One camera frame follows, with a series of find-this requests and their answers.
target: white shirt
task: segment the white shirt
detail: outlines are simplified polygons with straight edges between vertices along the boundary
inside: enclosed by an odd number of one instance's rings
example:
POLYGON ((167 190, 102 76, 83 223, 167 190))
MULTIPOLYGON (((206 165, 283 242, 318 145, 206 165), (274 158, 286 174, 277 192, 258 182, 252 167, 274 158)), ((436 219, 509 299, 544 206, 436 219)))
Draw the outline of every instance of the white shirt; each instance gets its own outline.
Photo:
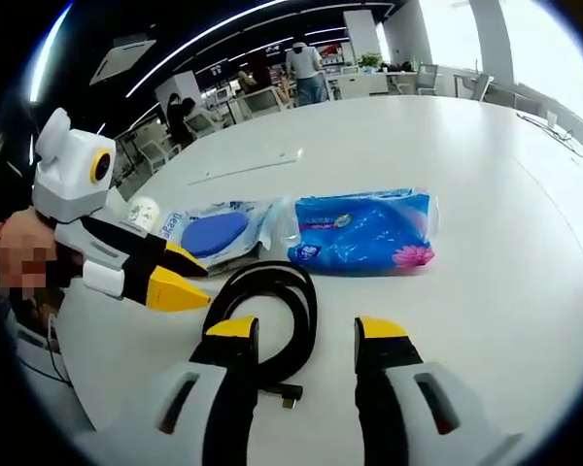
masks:
POLYGON ((308 47, 306 44, 302 44, 302 51, 300 53, 296 53, 293 49, 288 51, 288 73, 294 70, 297 80, 313 78, 318 74, 321 59, 315 47, 308 47))

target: hand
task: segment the hand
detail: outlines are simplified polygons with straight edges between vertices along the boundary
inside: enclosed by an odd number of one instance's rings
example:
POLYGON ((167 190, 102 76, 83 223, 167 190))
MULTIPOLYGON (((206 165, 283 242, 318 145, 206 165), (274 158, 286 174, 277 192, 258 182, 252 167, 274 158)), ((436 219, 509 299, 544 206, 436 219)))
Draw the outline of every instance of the hand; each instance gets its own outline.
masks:
POLYGON ((31 297, 34 288, 46 286, 46 264, 56 260, 53 230, 34 208, 15 212, 0 224, 0 288, 22 288, 31 297))

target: potted plant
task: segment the potted plant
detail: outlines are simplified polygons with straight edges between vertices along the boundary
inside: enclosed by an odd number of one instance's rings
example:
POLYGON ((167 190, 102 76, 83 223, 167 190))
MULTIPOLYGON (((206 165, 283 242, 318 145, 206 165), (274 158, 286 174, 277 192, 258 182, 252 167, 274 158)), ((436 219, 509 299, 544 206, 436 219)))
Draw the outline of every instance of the potted plant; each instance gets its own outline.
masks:
POLYGON ((382 55, 380 53, 364 53, 360 56, 359 67, 364 73, 375 73, 380 69, 382 63, 382 55))

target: plastic bag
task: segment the plastic bag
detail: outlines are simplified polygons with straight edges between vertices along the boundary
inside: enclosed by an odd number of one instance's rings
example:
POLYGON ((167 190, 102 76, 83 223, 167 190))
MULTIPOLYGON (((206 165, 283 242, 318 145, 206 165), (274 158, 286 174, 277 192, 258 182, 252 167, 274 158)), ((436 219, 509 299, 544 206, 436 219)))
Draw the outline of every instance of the plastic bag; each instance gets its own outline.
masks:
POLYGON ((287 209, 287 258, 324 271, 384 273, 434 258, 435 202, 417 189, 301 198, 287 209))
POLYGON ((260 244, 266 248, 270 247, 273 215, 278 212, 276 208, 280 202, 280 199, 260 202, 230 201, 204 208, 171 212, 159 229, 158 236, 180 245, 184 231, 195 221, 229 213, 241 213, 246 216, 248 219, 246 228, 228 246, 198 259, 207 267, 210 275, 216 275, 257 260, 260 244))

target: wet wipes package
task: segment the wet wipes package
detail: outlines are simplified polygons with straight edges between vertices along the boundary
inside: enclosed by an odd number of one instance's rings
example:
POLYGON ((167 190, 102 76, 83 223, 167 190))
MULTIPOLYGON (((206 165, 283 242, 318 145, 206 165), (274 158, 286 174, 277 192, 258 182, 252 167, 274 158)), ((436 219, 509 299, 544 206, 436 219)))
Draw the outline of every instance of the wet wipes package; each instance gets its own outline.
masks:
POLYGON ((293 214, 299 241, 288 259, 308 268, 383 273, 434 257, 437 210, 419 189, 301 198, 293 214))
POLYGON ((270 247, 272 218, 279 200, 229 201, 171 212, 158 236, 189 251, 210 275, 257 260, 258 246, 270 247))

